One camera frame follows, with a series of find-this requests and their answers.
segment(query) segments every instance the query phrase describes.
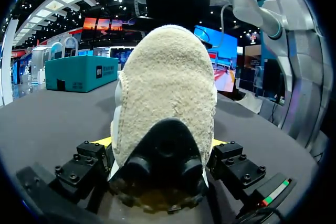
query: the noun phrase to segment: exhibition hall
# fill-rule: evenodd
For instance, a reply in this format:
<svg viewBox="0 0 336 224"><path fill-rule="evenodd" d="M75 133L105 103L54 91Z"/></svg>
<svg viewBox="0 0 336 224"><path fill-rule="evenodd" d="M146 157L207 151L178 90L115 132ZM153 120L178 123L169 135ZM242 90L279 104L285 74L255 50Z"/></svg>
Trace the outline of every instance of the exhibition hall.
<svg viewBox="0 0 336 224"><path fill-rule="evenodd" d="M8 208L32 223L316 222L336 92L314 3L8 0Z"/></svg>

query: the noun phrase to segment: robotic arm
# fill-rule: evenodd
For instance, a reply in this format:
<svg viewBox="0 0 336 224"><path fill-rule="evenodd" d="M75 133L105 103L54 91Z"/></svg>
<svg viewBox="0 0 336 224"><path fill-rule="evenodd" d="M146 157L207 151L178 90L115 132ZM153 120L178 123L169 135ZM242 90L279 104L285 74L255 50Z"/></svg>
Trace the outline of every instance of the robotic arm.
<svg viewBox="0 0 336 224"><path fill-rule="evenodd" d="M186 28L192 27L191 22L195 26L203 17L204 10L208 10L210 6L232 5L237 19L260 27L271 39L278 39L282 34L280 15L260 8L257 0L134 0L137 16L140 15L138 3L147 4L149 17L164 19L168 24L178 24ZM171 10L182 5L182 8L178 8L178 14L171 13Z"/></svg>

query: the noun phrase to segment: dark gray tablecloth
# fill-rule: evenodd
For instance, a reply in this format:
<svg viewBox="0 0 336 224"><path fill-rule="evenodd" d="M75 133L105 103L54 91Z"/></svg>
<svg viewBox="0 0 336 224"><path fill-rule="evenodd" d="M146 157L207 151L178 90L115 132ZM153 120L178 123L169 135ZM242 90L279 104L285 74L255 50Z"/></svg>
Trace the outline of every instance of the dark gray tablecloth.
<svg viewBox="0 0 336 224"><path fill-rule="evenodd" d="M53 172L56 165L62 165L72 157L78 144L109 136L116 84L114 82L89 93L41 90L0 109L0 154L8 172L13 174L34 162ZM285 215L305 194L317 169L309 153L292 138L222 95L218 96L215 138L241 144L248 158L257 165L267 167L268 176L281 172L298 181L279 206ZM238 211L241 203L229 193L227 197L232 208ZM150 223L151 220L153 223L172 221L167 214L153 217L140 210L120 206L109 195L103 203L100 215L105 218L117 214L121 220L137 224ZM209 219L208 206L202 203L200 208L201 211L197 208L181 211L173 215L174 221L206 223Z"/></svg>

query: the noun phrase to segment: ceiling light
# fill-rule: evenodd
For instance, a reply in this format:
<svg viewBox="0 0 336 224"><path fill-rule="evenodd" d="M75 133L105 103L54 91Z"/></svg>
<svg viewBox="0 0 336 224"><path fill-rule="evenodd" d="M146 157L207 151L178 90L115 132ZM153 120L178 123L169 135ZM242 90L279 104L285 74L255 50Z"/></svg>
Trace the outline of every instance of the ceiling light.
<svg viewBox="0 0 336 224"><path fill-rule="evenodd" d="M32 22L32 23L39 23L41 20L42 20L42 18L34 17L34 18L32 18L29 22Z"/></svg>
<svg viewBox="0 0 336 224"><path fill-rule="evenodd" d="M40 10L37 14L36 14L36 16L40 16L40 17L43 17L43 18L45 18L45 17L47 17L48 15L50 15L51 14L51 12L50 11L48 11L48 10Z"/></svg>

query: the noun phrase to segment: digital screen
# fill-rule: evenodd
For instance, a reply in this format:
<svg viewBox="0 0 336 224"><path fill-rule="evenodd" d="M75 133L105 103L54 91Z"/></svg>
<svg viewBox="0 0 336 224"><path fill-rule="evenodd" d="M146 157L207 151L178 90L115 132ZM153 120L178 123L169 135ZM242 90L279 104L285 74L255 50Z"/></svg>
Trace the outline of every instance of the digital screen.
<svg viewBox="0 0 336 224"><path fill-rule="evenodd" d="M123 66L125 65L126 61L128 60L132 51L133 51L133 49L111 48L110 55L111 55L112 58L117 58L118 59L118 63L121 64L121 69L122 69Z"/></svg>
<svg viewBox="0 0 336 224"><path fill-rule="evenodd" d="M123 24L133 25L135 24L135 20L121 20L121 19L98 19L97 27L96 27L96 18L86 18L83 25L82 39L116 39L125 41L137 40L134 38L134 34L138 34L138 40L142 39L141 33L133 31L133 30L124 30L122 28Z"/></svg>
<svg viewBox="0 0 336 224"><path fill-rule="evenodd" d="M203 26L196 26L195 35L213 45L208 50L215 74L215 85L218 91L232 92L237 66L237 44L235 37Z"/></svg>

